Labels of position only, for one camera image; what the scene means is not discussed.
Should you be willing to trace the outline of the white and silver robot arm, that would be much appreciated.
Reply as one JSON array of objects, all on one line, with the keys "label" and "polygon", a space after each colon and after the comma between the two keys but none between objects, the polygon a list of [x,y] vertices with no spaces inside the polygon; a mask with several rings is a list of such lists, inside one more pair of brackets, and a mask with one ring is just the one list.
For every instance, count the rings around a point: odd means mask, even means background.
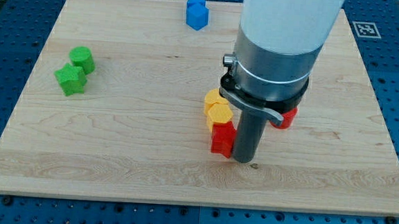
[{"label": "white and silver robot arm", "polygon": [[297,95],[344,0],[244,0],[233,77],[266,101]]}]

